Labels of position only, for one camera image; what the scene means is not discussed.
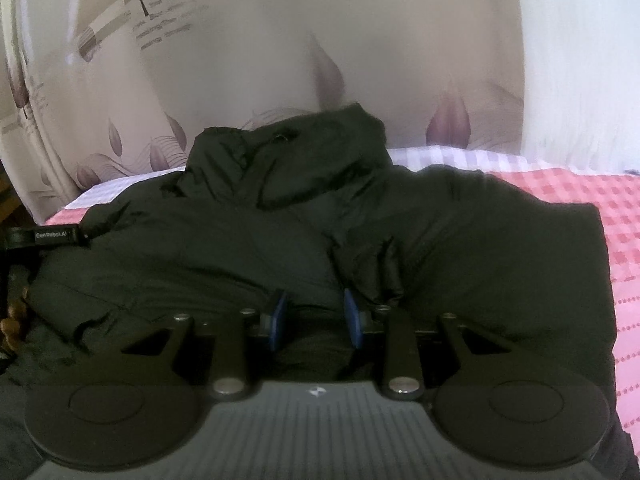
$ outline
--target gray ribbed panel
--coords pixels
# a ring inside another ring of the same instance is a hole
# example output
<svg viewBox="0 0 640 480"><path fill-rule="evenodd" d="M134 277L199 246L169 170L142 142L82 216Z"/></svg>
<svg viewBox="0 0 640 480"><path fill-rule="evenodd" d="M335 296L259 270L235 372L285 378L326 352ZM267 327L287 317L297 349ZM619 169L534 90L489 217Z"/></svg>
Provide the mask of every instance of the gray ribbed panel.
<svg viewBox="0 0 640 480"><path fill-rule="evenodd" d="M46 463L30 480L604 480L587 463L521 473L486 465L444 440L424 410L380 396L372 383L264 383L217 405L187 444L126 472Z"/></svg>

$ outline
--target checkered bed sheet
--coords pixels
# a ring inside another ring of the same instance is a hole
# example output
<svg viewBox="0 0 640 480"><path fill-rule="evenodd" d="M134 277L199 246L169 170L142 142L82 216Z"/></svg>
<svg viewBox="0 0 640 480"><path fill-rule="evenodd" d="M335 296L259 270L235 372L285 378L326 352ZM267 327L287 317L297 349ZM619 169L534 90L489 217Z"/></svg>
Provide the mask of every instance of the checkered bed sheet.
<svg viewBox="0 0 640 480"><path fill-rule="evenodd" d="M395 164L418 171L432 164L482 170L546 202L593 203L600 210L609 250L618 337L616 363L618 415L640 455L640 176L596 174L575 168L530 163L521 156L430 146L389 150ZM87 208L110 202L131 184L184 168L121 178L93 187L47 224L79 222Z"/></svg>

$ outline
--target wrinkled fabric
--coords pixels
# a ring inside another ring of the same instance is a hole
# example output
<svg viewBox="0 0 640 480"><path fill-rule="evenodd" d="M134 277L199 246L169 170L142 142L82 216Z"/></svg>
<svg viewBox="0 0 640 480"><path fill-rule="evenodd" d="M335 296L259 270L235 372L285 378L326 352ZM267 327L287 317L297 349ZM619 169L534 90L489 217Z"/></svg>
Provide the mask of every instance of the wrinkled fabric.
<svg viewBox="0 0 640 480"><path fill-rule="evenodd" d="M82 228L87 247L42 261L29 297L41 332L0 384L27 387L175 312L216 323L260 309L277 288L290 294L289 331L266 378L366 379L342 312L350 286L422 324L455 312L584 375L611 406L593 464L640 478L615 412L616 328L594 206L543 203L478 171L395 167L382 124L353 105L251 133L205 130L184 174L135 184L91 208ZM0 457L29 447L15 410L0 428ZM3 463L3 479L26 468Z"/></svg>

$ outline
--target curtain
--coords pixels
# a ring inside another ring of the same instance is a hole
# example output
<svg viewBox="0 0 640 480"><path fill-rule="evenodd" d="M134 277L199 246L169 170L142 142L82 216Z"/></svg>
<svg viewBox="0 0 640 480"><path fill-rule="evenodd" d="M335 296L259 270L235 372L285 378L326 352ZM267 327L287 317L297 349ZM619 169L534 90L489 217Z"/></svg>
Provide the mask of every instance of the curtain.
<svg viewBox="0 0 640 480"><path fill-rule="evenodd" d="M208 126L354 101L390 148L520 153L519 0L0 4L0 157L37 221L99 182L183 165Z"/></svg>

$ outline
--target silver bolt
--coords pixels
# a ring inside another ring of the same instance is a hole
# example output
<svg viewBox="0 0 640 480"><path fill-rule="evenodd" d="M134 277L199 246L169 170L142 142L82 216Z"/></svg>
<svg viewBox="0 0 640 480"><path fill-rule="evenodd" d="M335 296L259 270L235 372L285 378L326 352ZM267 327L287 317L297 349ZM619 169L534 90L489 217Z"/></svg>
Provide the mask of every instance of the silver bolt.
<svg viewBox="0 0 640 480"><path fill-rule="evenodd" d="M413 377L394 377L389 381L389 389L396 394L412 394L420 388Z"/></svg>
<svg viewBox="0 0 640 480"><path fill-rule="evenodd" d="M213 383L213 390L219 395L235 395L244 390L244 382L235 377L223 377Z"/></svg>

